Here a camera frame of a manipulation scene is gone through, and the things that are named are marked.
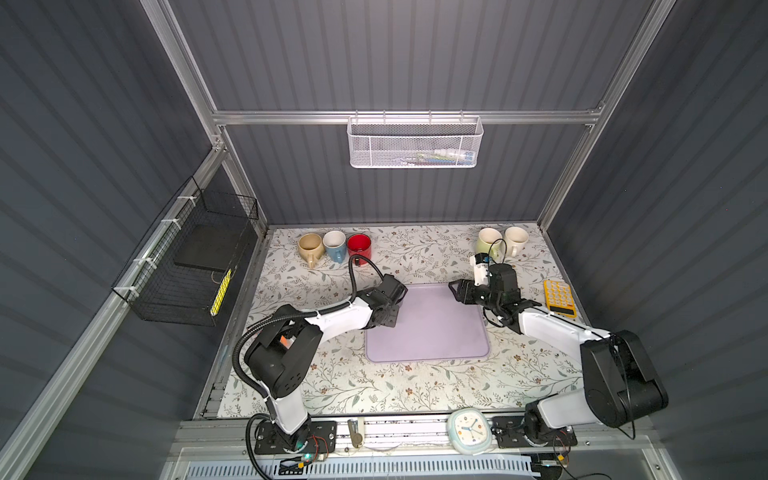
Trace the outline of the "light green mug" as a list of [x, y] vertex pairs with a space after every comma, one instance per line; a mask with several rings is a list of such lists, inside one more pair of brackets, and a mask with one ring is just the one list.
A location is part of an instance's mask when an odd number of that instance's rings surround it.
[[503, 236], [495, 228], [486, 227], [479, 231], [475, 242], [475, 253], [485, 253], [494, 262], [502, 260], [504, 250]]

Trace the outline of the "white mug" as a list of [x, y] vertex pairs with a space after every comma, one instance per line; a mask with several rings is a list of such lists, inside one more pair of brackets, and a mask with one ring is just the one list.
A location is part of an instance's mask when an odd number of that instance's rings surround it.
[[508, 257], [518, 256], [529, 241], [529, 233], [522, 227], [512, 226], [504, 232], [504, 242], [506, 246], [505, 255]]

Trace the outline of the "red mug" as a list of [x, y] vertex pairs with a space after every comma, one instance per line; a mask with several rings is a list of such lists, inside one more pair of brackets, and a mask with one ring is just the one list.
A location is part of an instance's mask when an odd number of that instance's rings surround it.
[[367, 234], [351, 235], [346, 242], [347, 251], [356, 266], [366, 265], [371, 258], [372, 240]]

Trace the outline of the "blue polka dot mug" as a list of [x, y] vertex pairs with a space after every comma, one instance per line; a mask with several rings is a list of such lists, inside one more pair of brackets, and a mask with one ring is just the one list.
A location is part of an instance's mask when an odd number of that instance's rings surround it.
[[347, 237], [344, 232], [332, 230], [323, 236], [323, 245], [329, 258], [338, 264], [345, 261], [347, 255]]

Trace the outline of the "beige speckled mug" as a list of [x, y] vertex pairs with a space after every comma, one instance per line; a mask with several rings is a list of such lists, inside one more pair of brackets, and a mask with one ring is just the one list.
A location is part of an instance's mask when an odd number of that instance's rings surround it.
[[310, 269], [314, 269], [325, 254], [323, 238], [317, 233], [307, 233], [298, 241], [298, 252]]

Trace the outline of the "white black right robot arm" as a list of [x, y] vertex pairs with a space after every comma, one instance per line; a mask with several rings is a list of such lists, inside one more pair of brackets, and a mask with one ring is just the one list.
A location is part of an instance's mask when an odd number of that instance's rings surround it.
[[639, 337], [627, 330], [593, 329], [542, 309], [522, 297], [514, 268], [495, 263], [482, 281], [448, 284], [456, 301], [479, 306], [492, 324], [545, 342], [577, 361], [582, 386], [530, 402], [517, 428], [535, 446], [550, 446], [576, 425], [619, 429], [665, 409], [669, 396]]

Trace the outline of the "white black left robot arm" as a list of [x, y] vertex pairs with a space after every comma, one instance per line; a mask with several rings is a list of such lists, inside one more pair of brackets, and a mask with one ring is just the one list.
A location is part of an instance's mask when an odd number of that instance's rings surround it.
[[396, 324], [408, 289], [384, 274], [368, 257], [354, 254], [348, 261], [351, 296], [318, 310], [299, 310], [290, 304], [252, 324], [232, 351], [232, 369], [241, 382], [265, 401], [267, 413], [255, 413], [245, 427], [249, 460], [263, 479], [269, 474], [258, 464], [254, 427], [267, 424], [292, 460], [302, 461], [313, 422], [300, 385], [311, 369], [319, 346], [350, 331]]

